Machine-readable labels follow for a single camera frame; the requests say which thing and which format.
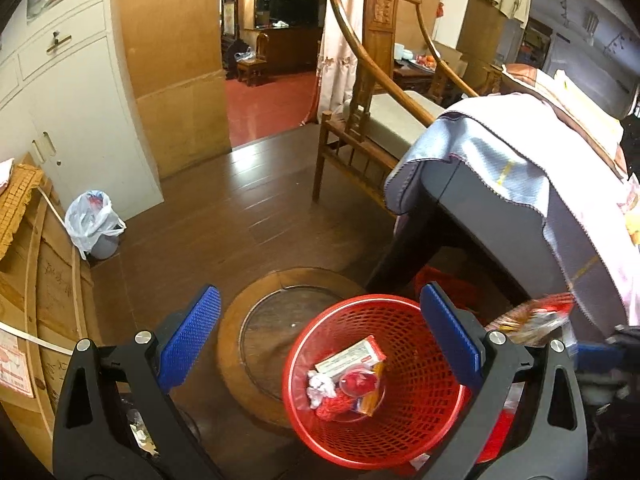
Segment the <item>small wooden chair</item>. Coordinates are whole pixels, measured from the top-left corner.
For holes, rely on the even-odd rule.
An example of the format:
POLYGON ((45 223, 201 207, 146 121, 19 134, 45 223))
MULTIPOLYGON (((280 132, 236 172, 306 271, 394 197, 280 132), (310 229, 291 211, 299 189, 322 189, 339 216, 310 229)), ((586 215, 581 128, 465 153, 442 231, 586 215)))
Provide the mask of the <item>small wooden chair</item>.
POLYGON ((248 86, 259 84, 268 67, 268 44, 269 36, 261 32, 256 39, 256 49, 246 52, 242 58, 236 61, 239 81, 245 82, 248 86))

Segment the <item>clear cup with red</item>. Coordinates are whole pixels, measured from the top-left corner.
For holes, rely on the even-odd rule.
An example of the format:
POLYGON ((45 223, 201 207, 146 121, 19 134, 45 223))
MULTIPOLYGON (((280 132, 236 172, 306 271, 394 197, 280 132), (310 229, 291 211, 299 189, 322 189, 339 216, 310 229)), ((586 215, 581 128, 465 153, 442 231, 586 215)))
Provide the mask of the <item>clear cup with red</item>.
POLYGON ((348 412, 371 417, 385 396, 384 362, 372 366, 354 365, 340 377, 337 385, 350 401, 348 412))

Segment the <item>white bag lined bin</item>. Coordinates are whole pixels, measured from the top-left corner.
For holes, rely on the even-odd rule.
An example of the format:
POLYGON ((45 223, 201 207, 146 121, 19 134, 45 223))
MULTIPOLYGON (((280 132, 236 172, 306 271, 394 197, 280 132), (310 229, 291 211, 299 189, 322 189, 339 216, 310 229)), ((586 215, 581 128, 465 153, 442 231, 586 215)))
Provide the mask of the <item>white bag lined bin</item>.
POLYGON ((66 210, 64 226, 81 258, 106 260, 115 255, 126 222, 114 211, 106 193, 83 192, 66 210))

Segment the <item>white cabinet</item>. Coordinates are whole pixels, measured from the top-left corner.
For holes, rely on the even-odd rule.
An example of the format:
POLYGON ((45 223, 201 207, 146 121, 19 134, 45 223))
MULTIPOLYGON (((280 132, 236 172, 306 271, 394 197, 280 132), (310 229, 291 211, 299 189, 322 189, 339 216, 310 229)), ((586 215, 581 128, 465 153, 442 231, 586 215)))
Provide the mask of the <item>white cabinet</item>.
POLYGON ((62 205, 111 197, 130 219, 163 200, 115 0, 21 0, 1 32, 1 156, 24 155, 62 205))

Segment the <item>red ball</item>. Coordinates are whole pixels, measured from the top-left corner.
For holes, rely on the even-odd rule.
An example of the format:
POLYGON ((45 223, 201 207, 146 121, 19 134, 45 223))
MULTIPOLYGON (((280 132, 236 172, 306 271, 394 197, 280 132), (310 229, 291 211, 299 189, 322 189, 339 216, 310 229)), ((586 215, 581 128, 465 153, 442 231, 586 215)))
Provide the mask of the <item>red ball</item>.
POLYGON ((323 398, 318 408, 314 411, 318 419, 324 420, 325 422, 332 422, 332 420, 337 419, 337 417, 349 412, 354 404, 354 398, 348 396, 344 391, 338 390, 333 398, 330 396, 323 398))

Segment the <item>wooden door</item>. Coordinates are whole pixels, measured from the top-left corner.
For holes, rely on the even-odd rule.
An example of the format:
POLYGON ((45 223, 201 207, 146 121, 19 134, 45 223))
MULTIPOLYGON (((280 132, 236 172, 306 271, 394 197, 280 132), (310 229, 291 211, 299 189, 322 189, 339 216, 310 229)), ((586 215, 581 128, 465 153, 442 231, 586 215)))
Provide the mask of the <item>wooden door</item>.
POLYGON ((132 93, 161 178, 230 151, 219 0, 115 0, 132 93))

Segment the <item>red white small box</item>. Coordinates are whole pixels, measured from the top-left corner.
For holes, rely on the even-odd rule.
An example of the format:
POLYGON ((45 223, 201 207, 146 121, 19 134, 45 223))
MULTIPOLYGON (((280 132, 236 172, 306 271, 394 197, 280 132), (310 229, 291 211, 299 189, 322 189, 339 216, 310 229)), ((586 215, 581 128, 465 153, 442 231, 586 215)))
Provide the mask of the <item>red white small box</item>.
POLYGON ((385 360, 386 354, 370 335, 317 363, 314 370, 319 374, 336 377, 353 366, 373 366, 385 360))

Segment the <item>pink patterned curtain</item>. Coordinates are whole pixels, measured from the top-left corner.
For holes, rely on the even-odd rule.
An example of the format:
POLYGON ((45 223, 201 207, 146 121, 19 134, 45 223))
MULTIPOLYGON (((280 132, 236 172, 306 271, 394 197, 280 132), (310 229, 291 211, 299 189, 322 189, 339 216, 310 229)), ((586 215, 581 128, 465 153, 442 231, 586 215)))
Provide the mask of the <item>pink patterned curtain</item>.
MULTIPOLYGON (((364 0, 342 0, 349 23, 358 38, 362 35, 364 0)), ((326 110, 337 112, 352 98, 357 73, 357 57, 352 53, 337 24, 330 2, 326 2, 324 25, 314 80, 314 93, 304 124, 318 122, 326 110)))

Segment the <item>round wooden stool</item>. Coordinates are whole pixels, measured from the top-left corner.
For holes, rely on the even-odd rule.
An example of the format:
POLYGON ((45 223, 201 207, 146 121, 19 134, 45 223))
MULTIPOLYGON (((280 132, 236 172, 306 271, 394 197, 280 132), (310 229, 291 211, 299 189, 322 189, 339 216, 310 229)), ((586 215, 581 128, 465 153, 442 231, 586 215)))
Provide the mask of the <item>round wooden stool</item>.
POLYGON ((318 314, 363 293, 341 274, 298 266, 270 272, 235 296, 219 323, 217 363, 233 399, 252 419, 291 428, 281 398, 288 352, 318 314))

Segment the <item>white tissue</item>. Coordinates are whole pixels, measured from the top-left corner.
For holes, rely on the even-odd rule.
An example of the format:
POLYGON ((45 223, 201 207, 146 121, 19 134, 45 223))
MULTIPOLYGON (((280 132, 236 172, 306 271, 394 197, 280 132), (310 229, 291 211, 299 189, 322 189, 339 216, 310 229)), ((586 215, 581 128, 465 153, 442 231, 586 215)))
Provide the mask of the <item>white tissue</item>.
POLYGON ((310 370, 307 378, 306 395, 312 410, 316 410, 324 399, 336 398, 335 382, 330 376, 310 370))

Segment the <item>purple bed sheet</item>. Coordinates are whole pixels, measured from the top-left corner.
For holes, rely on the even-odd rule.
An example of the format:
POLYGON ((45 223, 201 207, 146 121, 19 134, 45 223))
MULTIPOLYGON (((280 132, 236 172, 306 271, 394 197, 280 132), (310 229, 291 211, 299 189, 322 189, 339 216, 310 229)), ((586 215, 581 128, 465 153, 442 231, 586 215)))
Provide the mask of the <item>purple bed sheet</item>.
POLYGON ((612 278, 627 323, 639 323, 639 185, 624 168, 623 127, 562 70, 549 76, 525 64, 502 68, 504 85, 539 106, 534 148, 560 200, 612 278))

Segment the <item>red mesh trash basket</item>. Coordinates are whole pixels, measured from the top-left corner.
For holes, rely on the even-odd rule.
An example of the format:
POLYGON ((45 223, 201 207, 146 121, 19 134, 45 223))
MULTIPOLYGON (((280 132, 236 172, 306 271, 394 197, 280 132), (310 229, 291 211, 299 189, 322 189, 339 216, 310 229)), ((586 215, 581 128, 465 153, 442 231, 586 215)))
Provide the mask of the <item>red mesh trash basket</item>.
POLYGON ((291 426, 312 452, 352 469, 418 468, 471 399, 454 377, 417 302, 390 295, 343 300, 298 335, 285 361, 282 400, 291 426), (306 395, 314 366, 372 335, 386 354, 385 396, 373 416, 318 419, 306 395))

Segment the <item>silver foil snack bag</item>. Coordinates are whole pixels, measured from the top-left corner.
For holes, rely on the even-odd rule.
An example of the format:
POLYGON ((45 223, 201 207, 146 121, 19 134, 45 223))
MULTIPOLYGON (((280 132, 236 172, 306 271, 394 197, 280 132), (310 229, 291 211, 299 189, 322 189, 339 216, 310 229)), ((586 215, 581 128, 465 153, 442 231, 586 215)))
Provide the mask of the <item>silver foil snack bag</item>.
POLYGON ((487 329, 506 334, 514 344, 543 347, 552 339, 563 340, 573 307, 570 292, 532 299, 499 316, 487 329))

